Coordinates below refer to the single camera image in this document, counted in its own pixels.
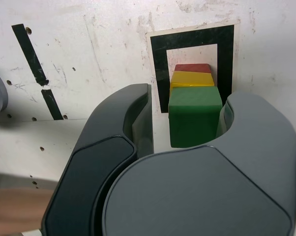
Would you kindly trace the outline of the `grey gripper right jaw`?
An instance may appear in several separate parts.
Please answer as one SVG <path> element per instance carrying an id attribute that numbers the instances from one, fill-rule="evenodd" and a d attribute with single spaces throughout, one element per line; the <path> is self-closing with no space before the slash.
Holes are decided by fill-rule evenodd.
<path id="1" fill-rule="evenodd" d="M 226 132 L 127 167 L 104 204 L 105 236 L 291 236 L 296 132 L 258 95 L 232 93 Z"/>

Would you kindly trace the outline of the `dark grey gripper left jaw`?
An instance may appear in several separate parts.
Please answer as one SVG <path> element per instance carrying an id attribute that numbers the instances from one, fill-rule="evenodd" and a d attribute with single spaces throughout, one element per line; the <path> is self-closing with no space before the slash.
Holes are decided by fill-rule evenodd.
<path id="1" fill-rule="evenodd" d="M 100 236 L 102 210 L 115 179 L 153 154 L 151 85 L 126 86 L 91 113 L 44 214 L 45 236 Z"/>

